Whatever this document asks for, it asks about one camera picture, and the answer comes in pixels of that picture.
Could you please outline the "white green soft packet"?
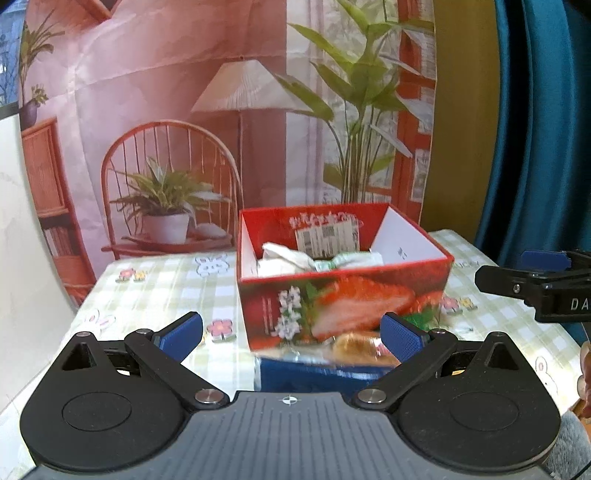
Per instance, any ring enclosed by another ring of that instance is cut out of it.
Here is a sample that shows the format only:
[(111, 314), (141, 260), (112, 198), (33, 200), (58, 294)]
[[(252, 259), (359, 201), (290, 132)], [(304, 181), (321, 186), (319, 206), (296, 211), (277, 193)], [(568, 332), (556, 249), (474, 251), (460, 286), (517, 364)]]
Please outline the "white green soft packet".
[(359, 269), (384, 266), (383, 257), (379, 252), (357, 251), (342, 252), (329, 260), (315, 260), (315, 272), (327, 272), (342, 269)]

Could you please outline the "blue soft package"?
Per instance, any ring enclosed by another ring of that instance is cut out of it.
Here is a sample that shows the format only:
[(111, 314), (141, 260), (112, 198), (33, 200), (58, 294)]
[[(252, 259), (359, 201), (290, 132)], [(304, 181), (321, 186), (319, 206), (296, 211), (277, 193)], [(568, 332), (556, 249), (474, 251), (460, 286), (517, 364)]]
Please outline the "blue soft package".
[(307, 364), (270, 358), (256, 360), (254, 389), (273, 393), (356, 392), (390, 373), (393, 367)]

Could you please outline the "red strawberry cardboard box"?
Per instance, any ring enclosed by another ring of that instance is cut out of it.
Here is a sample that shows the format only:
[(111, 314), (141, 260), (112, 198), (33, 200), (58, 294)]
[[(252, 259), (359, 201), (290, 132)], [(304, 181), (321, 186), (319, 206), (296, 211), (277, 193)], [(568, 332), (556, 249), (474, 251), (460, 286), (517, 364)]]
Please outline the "red strawberry cardboard box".
[[(273, 243), (331, 260), (345, 238), (377, 266), (263, 276), (263, 246)], [(387, 203), (245, 209), (239, 215), (236, 282), (253, 351), (314, 345), (374, 331), (384, 313), (430, 322), (454, 262), (451, 253)]]

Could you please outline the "green checkered tablecloth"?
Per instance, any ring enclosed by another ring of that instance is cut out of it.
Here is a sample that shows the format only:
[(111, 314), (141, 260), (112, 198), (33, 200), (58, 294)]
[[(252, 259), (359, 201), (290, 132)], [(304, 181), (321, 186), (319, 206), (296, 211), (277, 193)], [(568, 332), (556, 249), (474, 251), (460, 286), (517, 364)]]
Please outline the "green checkered tablecloth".
[[(562, 327), (537, 323), (533, 310), (522, 302), (479, 293), (474, 274), (490, 260), (458, 233), (439, 230), (431, 236), (455, 258), (441, 326), (466, 340), (481, 340), (494, 330), (509, 334), (560, 412), (568, 411), (579, 399), (578, 344)], [(62, 323), (49, 320), (52, 309), (28, 302), (32, 326), (17, 336), (1, 336), (1, 372), (23, 386), (12, 401), (1, 404), (2, 478), (18, 479), (33, 467), (20, 435), (22, 409), (48, 365), (80, 330), (114, 340), (137, 328), (158, 330), (188, 311), (197, 311), (204, 324), (229, 320), (233, 326), (229, 338), (216, 340), (205, 334), (183, 364), (228, 395), (252, 389), (256, 358), (247, 346), (235, 283), (235, 254), (229, 253), (226, 262), (228, 270), (208, 277), (197, 274), (197, 259), (191, 255), (113, 262), (77, 313)]]

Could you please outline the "white cloth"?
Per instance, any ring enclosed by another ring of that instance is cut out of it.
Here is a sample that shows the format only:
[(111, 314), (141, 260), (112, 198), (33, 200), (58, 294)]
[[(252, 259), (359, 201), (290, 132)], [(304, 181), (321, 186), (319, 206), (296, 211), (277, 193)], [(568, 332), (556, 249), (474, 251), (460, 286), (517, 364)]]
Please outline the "white cloth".
[(256, 263), (256, 272), (259, 278), (314, 271), (315, 261), (308, 254), (273, 242), (263, 244), (263, 258)]

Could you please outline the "printed living room backdrop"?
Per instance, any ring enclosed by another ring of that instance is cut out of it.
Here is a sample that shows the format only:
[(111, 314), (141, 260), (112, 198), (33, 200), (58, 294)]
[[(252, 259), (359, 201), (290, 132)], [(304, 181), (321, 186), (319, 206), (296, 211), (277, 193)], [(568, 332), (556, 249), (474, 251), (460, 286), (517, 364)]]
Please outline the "printed living room backdrop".
[(24, 161), (67, 296), (245, 208), (387, 202), (419, 218), (437, 82), (430, 1), (31, 1)]

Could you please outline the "clear bag of bread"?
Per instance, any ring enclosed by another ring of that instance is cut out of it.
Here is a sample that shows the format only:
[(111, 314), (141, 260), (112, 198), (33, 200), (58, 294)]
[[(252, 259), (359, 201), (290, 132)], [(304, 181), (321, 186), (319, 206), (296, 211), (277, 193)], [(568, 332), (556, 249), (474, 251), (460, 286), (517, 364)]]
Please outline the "clear bag of bread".
[(386, 347), (378, 332), (351, 332), (318, 345), (293, 346), (284, 351), (288, 360), (343, 366), (394, 368), (400, 360)]

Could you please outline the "teal curtain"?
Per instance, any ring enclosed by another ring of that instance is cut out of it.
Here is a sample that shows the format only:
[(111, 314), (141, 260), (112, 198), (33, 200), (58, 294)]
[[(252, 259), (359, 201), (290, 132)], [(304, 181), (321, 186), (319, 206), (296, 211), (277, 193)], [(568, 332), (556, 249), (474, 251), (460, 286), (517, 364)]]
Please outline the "teal curtain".
[(495, 4), (500, 97), (476, 245), (517, 268), (527, 250), (590, 248), (590, 4)]

